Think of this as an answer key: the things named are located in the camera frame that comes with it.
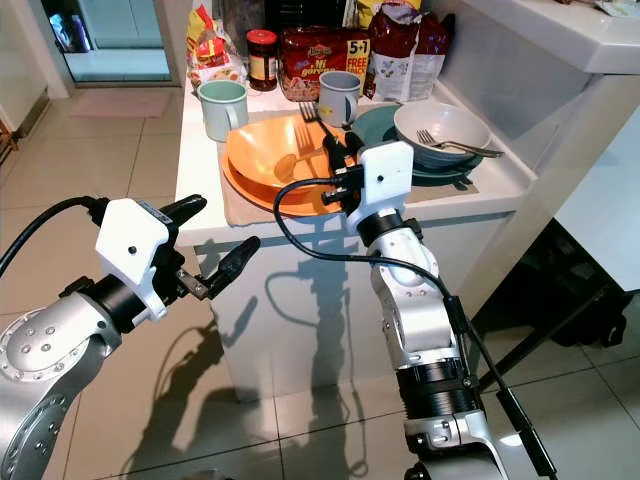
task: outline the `food package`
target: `food package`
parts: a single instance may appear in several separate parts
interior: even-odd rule
[[[382,5],[369,25],[371,59],[364,94],[377,101],[421,100],[433,91],[451,34],[433,13]]]
[[[194,89],[209,80],[244,83],[247,78],[247,70],[224,31],[222,20],[214,21],[204,5],[189,14],[187,73]]]
[[[380,7],[384,3],[408,5],[415,10],[419,10],[421,0],[358,0],[358,26],[360,28],[369,28],[371,19],[378,13],[378,10],[380,10]]]
[[[360,77],[362,88],[369,61],[366,30],[330,27],[285,28],[280,35],[280,86],[294,102],[317,100],[318,78],[329,70]]]

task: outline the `white bowl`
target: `white bowl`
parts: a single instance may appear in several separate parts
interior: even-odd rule
[[[455,147],[444,149],[424,145],[417,131],[427,129],[439,142],[453,140],[474,147],[485,148],[491,132],[482,120],[460,107],[433,100],[411,102],[400,107],[394,117],[398,137],[414,148],[416,160],[425,164],[446,165],[473,155]]]

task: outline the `orange plate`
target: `orange plate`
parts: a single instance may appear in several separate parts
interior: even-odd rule
[[[329,127],[343,141],[341,130]],[[305,123],[298,115],[270,118],[232,130],[227,137],[227,152],[233,167],[252,182],[282,188],[293,180],[283,181],[274,174],[278,161],[286,155],[296,157],[322,147],[324,131],[317,122]],[[329,177],[326,152],[296,163],[293,179]]]
[[[278,194],[278,188],[267,187],[246,178],[234,168],[229,161],[229,155],[227,153],[222,157],[220,165],[222,166],[224,176],[227,177],[231,186],[240,195],[265,210],[273,211],[273,201]],[[329,188],[330,187],[324,186],[313,187],[298,195],[295,194],[295,191],[291,192],[284,197],[284,200],[280,204],[280,211],[286,215],[295,217],[311,217],[327,213],[337,213],[340,211],[339,205],[334,203],[329,206],[324,206],[322,204],[320,195]]]

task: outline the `blue plate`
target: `blue plate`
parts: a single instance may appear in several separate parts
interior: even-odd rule
[[[393,115],[400,105],[389,105],[374,108],[363,113],[351,126],[353,132],[360,137],[367,147],[383,142],[398,140],[396,127],[393,123]],[[454,168],[433,168],[414,160],[413,180],[414,185],[452,183],[460,177],[465,177],[471,170],[477,167],[482,157],[473,157],[464,164]]]

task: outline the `doormat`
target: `doormat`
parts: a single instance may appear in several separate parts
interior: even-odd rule
[[[71,109],[74,117],[155,118],[167,108],[171,92],[133,89],[90,90]]]

